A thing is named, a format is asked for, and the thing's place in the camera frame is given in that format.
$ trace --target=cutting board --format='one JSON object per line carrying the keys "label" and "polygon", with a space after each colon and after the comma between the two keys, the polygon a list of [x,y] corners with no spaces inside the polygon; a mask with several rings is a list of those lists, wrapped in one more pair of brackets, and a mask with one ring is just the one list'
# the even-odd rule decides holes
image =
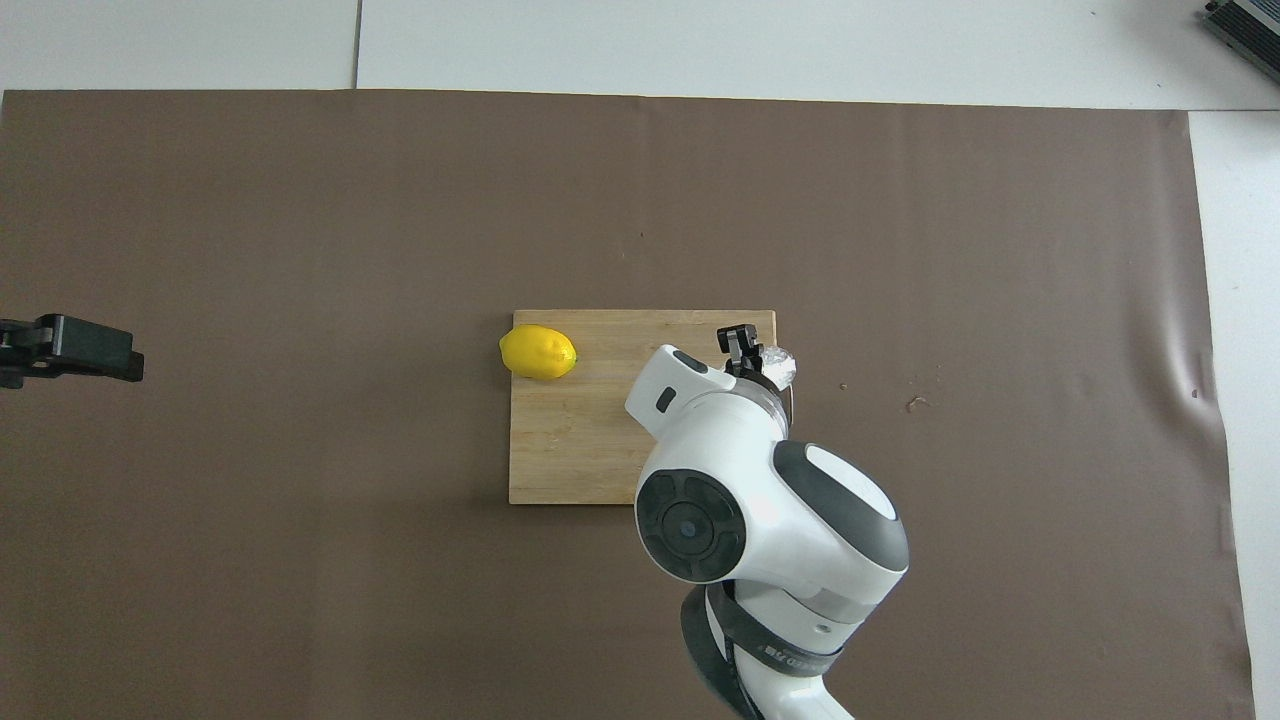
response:
{"label": "cutting board", "polygon": [[567,334],[579,360],[556,380],[511,378],[513,505],[630,505],[653,438],[623,402],[653,351],[671,343],[723,366],[716,329],[740,323],[777,343],[773,310],[517,310],[524,323]]}

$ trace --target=lemon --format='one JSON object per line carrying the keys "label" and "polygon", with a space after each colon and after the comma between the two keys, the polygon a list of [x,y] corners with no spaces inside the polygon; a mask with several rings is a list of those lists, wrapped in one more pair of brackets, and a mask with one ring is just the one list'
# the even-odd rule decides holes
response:
{"label": "lemon", "polygon": [[498,341],[498,350],[508,370],[535,380],[553,380],[577,364],[577,350],[564,333],[543,325],[511,328]]}

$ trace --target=black button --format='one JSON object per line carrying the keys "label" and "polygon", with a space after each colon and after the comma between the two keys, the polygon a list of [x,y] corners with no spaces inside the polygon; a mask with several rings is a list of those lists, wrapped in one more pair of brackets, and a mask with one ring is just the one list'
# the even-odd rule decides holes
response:
{"label": "black button", "polygon": [[680,360],[686,366],[689,366],[690,370],[695,373],[701,373],[704,375],[707,374],[707,364],[699,361],[696,357],[690,357],[689,355],[681,352],[680,350],[672,352],[672,355],[676,356],[676,360]]}
{"label": "black button", "polygon": [[666,413],[667,407],[671,406],[671,401],[675,398],[676,398],[676,388],[668,387],[667,389],[662,391],[662,395],[658,396],[658,413]]}

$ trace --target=brown leather surface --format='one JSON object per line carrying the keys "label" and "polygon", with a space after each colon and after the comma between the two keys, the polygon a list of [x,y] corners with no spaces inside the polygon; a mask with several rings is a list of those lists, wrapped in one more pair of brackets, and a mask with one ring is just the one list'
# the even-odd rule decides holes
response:
{"label": "brown leather surface", "polygon": [[1252,717],[1183,113],[10,91],[0,199],[0,314],[147,356],[0,395],[0,716],[728,717],[495,342],[758,306],[913,544],[859,719]]}

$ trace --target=black vent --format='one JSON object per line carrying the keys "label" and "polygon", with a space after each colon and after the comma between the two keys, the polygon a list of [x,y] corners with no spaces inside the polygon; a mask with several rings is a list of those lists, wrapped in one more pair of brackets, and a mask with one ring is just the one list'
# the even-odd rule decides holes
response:
{"label": "black vent", "polygon": [[[1276,0],[1254,0],[1252,4],[1267,14],[1280,15],[1280,3]],[[1215,8],[1204,18],[1204,27],[1271,76],[1271,79],[1280,82],[1280,36],[1238,3],[1224,3]]]}

